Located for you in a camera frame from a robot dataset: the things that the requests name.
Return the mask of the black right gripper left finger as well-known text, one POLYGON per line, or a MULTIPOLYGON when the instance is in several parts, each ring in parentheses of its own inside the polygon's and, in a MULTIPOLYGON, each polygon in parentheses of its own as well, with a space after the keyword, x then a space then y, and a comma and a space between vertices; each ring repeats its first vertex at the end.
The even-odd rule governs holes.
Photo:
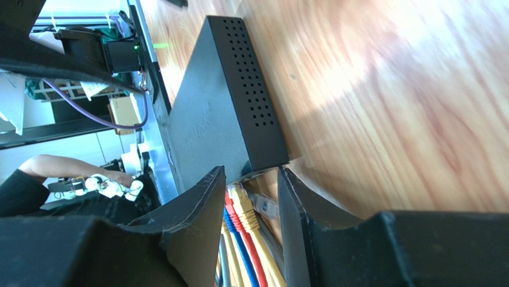
POLYGON ((1 220, 2 286, 212 286, 225 169, 128 225, 95 216, 1 220))

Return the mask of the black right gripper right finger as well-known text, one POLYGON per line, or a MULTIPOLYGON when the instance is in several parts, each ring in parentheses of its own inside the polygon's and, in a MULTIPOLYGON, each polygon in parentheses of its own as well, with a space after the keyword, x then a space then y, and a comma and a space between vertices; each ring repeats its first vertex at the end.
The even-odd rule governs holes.
POLYGON ((278 171, 288 286, 507 286, 506 213, 335 206, 290 169, 278 171))

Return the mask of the black network switch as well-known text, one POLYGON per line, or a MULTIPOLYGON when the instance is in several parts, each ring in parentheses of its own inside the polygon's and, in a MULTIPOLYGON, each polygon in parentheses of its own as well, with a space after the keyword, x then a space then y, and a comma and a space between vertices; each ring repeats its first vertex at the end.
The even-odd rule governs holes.
POLYGON ((170 154, 180 192, 216 166, 227 184, 289 162, 276 111, 247 26, 207 16, 169 114, 170 154))

